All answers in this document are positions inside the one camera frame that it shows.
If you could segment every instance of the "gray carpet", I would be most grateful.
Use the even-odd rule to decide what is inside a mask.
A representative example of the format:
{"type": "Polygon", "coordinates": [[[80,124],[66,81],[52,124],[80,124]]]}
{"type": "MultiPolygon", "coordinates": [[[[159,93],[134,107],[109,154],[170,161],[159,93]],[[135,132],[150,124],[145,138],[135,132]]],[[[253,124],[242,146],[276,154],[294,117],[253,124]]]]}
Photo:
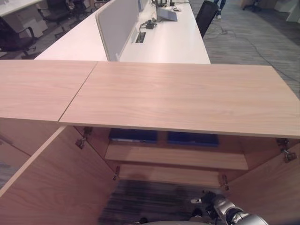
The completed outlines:
{"type": "MultiPolygon", "coordinates": [[[[190,2],[196,15],[203,0],[190,2]]],[[[227,0],[204,36],[211,63],[271,64],[300,98],[300,24],[275,10],[243,11],[239,2],[227,0]]]]}
{"type": "Polygon", "coordinates": [[[202,209],[203,218],[209,221],[205,213],[207,205],[190,202],[193,198],[201,197],[202,191],[203,188],[195,186],[122,180],[111,195],[99,224],[125,225],[142,217],[149,222],[188,221],[195,207],[202,209]]]}

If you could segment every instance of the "black office chair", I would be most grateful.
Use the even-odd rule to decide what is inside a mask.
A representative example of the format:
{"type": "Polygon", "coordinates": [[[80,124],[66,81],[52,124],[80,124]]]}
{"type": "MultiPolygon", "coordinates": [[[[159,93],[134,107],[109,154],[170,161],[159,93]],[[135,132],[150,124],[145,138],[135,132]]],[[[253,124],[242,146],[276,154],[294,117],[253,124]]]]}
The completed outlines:
{"type": "Polygon", "coordinates": [[[216,3],[208,0],[205,0],[203,2],[201,9],[196,17],[196,22],[202,37],[204,37],[218,9],[219,7],[216,3]]]}
{"type": "Polygon", "coordinates": [[[108,3],[110,0],[96,0],[94,2],[94,8],[92,8],[90,10],[91,13],[93,13],[94,11],[96,11],[98,8],[100,8],[100,4],[102,4],[101,6],[103,6],[104,4],[108,3]]]}
{"type": "Polygon", "coordinates": [[[71,16],[70,9],[67,7],[66,0],[47,0],[48,8],[37,9],[43,20],[46,22],[55,22],[61,26],[62,32],[55,34],[56,39],[59,39],[66,34],[65,28],[61,22],[71,16]]]}
{"type": "Polygon", "coordinates": [[[86,6],[83,0],[72,0],[69,8],[72,12],[72,16],[75,18],[75,21],[69,25],[70,28],[73,28],[82,21],[80,16],[86,16],[88,12],[86,12],[86,6]]]}
{"type": "Polygon", "coordinates": [[[11,26],[0,17],[0,51],[1,52],[15,52],[23,51],[25,56],[22,59],[34,59],[40,52],[34,54],[28,54],[27,51],[35,44],[36,37],[34,36],[31,27],[27,27],[20,32],[16,32],[11,26]],[[19,34],[29,30],[31,37],[20,37],[19,34]]]}
{"type": "Polygon", "coordinates": [[[244,6],[243,10],[245,10],[246,8],[251,8],[252,9],[252,12],[255,12],[255,11],[261,11],[262,8],[260,8],[258,6],[258,3],[260,2],[260,0],[254,0],[253,3],[251,5],[246,5],[244,6]]]}

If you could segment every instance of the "wood grain surface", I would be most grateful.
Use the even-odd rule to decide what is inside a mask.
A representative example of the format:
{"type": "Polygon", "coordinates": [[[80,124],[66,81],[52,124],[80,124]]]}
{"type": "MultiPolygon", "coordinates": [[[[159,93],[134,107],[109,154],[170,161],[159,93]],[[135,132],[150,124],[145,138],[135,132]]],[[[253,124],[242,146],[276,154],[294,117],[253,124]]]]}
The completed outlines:
{"type": "Polygon", "coordinates": [[[1,60],[0,117],[58,121],[96,64],[1,60]]]}
{"type": "Polygon", "coordinates": [[[59,127],[39,120],[0,118],[0,139],[32,156],[59,127]]]}
{"type": "MultiPolygon", "coordinates": [[[[300,154],[300,144],[290,152],[300,154]]],[[[229,183],[228,198],[248,212],[263,217],[270,225],[300,222],[300,158],[285,163],[276,156],[229,183]]]]}
{"type": "Polygon", "coordinates": [[[218,172],[160,166],[123,164],[120,167],[119,178],[122,180],[191,184],[210,188],[220,187],[218,172]]]}
{"type": "Polygon", "coordinates": [[[60,127],[0,190],[3,225],[97,224],[117,181],[74,127],[60,127]]]}
{"type": "MultiPolygon", "coordinates": [[[[240,136],[238,139],[249,170],[282,154],[281,147],[278,146],[276,138],[240,136]]],[[[292,148],[298,143],[299,139],[289,139],[288,148],[292,148]]],[[[225,174],[228,181],[232,181],[247,173],[247,171],[221,170],[220,173],[225,174]]]]}
{"type": "Polygon", "coordinates": [[[29,158],[30,155],[16,149],[0,137],[0,162],[21,167],[29,158]]]}
{"type": "Polygon", "coordinates": [[[270,66],[99,62],[60,122],[300,137],[300,102],[270,66]]]}
{"type": "Polygon", "coordinates": [[[105,158],[119,162],[247,170],[245,156],[236,140],[235,136],[221,139],[218,148],[110,142],[105,158]]]}
{"type": "MultiPolygon", "coordinates": [[[[83,135],[84,127],[76,127],[76,129],[83,135]]],[[[100,155],[100,157],[108,164],[108,166],[113,170],[117,170],[119,165],[116,162],[105,160],[105,154],[107,152],[109,144],[109,133],[111,129],[105,127],[93,127],[91,134],[88,136],[88,143],[93,147],[93,149],[100,155]]]]}

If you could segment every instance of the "cabinet door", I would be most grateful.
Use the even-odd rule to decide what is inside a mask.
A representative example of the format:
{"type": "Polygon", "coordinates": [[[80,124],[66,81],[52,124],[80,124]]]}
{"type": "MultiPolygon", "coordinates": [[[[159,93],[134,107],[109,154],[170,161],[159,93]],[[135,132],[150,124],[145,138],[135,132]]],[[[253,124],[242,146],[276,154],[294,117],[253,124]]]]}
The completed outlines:
{"type": "Polygon", "coordinates": [[[11,146],[0,138],[0,162],[14,167],[21,167],[29,158],[30,155],[11,146]]]}
{"type": "Polygon", "coordinates": [[[38,120],[0,118],[0,139],[32,156],[59,127],[38,120]]]}
{"type": "MultiPolygon", "coordinates": [[[[300,144],[290,148],[300,155],[300,144]]],[[[270,225],[300,224],[300,159],[279,155],[229,183],[228,198],[270,225]]]]}
{"type": "Polygon", "coordinates": [[[117,184],[74,127],[60,127],[0,190],[2,225],[96,225],[117,184]]]}

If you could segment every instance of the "black cable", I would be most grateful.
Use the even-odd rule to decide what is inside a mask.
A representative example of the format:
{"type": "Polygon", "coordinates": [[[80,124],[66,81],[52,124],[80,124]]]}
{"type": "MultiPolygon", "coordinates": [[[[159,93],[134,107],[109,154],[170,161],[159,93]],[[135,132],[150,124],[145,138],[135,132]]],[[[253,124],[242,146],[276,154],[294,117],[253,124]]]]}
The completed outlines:
{"type": "Polygon", "coordinates": [[[280,69],[278,69],[276,66],[274,66],[269,60],[267,60],[267,59],[266,59],[266,58],[258,51],[257,47],[256,47],[256,46],[255,46],[248,38],[246,38],[246,37],[238,37],[238,36],[236,35],[236,33],[235,33],[233,30],[224,30],[223,27],[220,26],[220,25],[218,25],[218,24],[213,24],[213,25],[216,25],[216,26],[220,27],[221,30],[222,30],[222,32],[219,33],[219,34],[217,34],[216,37],[205,38],[205,40],[215,39],[215,38],[218,38],[220,35],[224,35],[224,34],[228,34],[228,32],[232,32],[232,33],[234,34],[234,36],[235,36],[236,39],[243,39],[243,40],[248,41],[248,42],[254,47],[254,49],[255,49],[255,51],[257,52],[257,54],[258,54],[260,57],[262,57],[262,58],[263,58],[270,66],[272,66],[274,69],[276,69],[278,72],[282,73],[284,76],[286,76],[286,77],[289,78],[290,80],[295,81],[295,82],[297,82],[297,83],[300,83],[300,81],[298,81],[298,80],[296,80],[296,79],[290,77],[289,75],[287,75],[286,73],[284,73],[282,70],[280,70],[280,69]]]}

